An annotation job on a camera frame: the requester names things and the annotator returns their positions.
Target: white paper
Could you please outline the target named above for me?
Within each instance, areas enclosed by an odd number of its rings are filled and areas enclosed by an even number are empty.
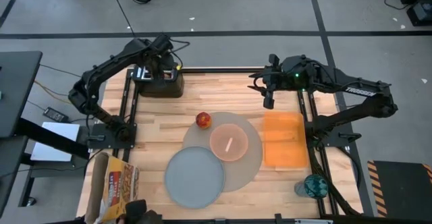
[[[73,141],[76,141],[78,130],[80,130],[80,125],[71,123],[44,122],[42,127]],[[30,159],[33,161],[70,161],[71,158],[72,155],[69,153],[36,142]]]

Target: gray plate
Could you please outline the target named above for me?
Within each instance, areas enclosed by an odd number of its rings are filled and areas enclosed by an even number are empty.
[[[187,208],[204,208],[222,192],[225,172],[221,161],[203,147],[177,152],[168,163],[165,187],[174,202]]]

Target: gray floor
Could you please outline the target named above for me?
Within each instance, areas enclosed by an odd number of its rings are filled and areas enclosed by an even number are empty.
[[[311,0],[153,0],[147,5],[119,1],[136,32],[318,30]],[[0,14],[8,2],[0,0]],[[405,11],[386,7],[383,0],[318,2],[327,31],[432,30],[413,27]],[[389,0],[389,3],[402,5],[398,0]],[[17,0],[0,27],[0,36],[129,31],[115,0]],[[327,63],[319,36],[181,39],[192,43],[178,53],[185,66],[264,65],[270,53],[276,53],[281,59],[306,54]],[[120,52],[128,41],[129,38],[0,39],[0,51],[42,51],[42,64],[80,74]],[[432,99],[432,37],[330,37],[329,41],[335,64],[347,74],[392,83],[391,91],[400,109],[388,119],[367,118],[353,123],[354,131],[363,135],[357,142],[362,166],[371,159],[432,165],[429,157],[432,145],[428,141],[431,133],[427,123],[432,116],[428,107]],[[77,80],[43,67],[36,79],[62,93]],[[345,98],[347,105],[360,102],[352,95],[345,95]],[[53,100],[37,85],[29,100],[43,108],[53,107],[72,119],[83,118],[75,108]],[[46,118],[41,113],[37,107],[27,104],[24,117],[42,123]],[[32,144],[29,144],[27,151],[31,149]],[[32,196],[38,199],[38,204],[18,208],[25,177],[25,173],[18,174],[0,223],[48,223],[75,217],[82,179],[37,179]]]

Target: wooden table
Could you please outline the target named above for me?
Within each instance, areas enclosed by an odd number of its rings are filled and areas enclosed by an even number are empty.
[[[102,107],[111,114],[119,112],[125,74],[124,70],[107,82]],[[185,74],[181,98],[138,99],[138,132],[129,162],[141,170],[138,196],[147,201],[148,209],[162,214],[164,219],[272,219],[275,213],[281,213],[282,218],[319,217],[316,200],[298,197],[294,193],[294,184],[311,174],[309,167],[286,169],[261,165],[253,181],[239,190],[222,193],[213,204],[203,209],[182,208],[167,195],[163,183],[165,168],[170,158],[182,148],[184,134],[196,114],[227,111],[243,115],[262,137],[263,114],[267,109],[263,108],[263,97],[246,87],[252,84],[247,75]],[[300,112],[296,92],[277,92],[274,98],[274,110]],[[319,114],[337,112],[332,94],[315,93],[315,101]],[[350,159],[336,148],[326,148],[326,151],[333,183],[352,207],[362,212]],[[91,177],[92,163],[84,179],[77,216],[86,212]],[[328,198],[325,207],[330,214]]]

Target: orange tray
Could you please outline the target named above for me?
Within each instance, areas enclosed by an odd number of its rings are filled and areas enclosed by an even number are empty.
[[[306,135],[301,113],[265,112],[264,164],[272,167],[308,166]]]

